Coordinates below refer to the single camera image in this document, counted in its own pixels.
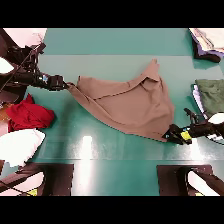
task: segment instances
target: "beige cloth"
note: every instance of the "beige cloth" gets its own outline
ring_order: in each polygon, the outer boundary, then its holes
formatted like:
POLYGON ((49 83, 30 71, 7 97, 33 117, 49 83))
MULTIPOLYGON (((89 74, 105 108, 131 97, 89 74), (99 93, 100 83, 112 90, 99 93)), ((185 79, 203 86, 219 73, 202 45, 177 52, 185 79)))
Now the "beige cloth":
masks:
POLYGON ((162 135, 174 117, 168 88, 153 59, 146 70, 128 82, 80 76, 69 92, 87 111, 103 123, 126 134, 166 142, 162 135))

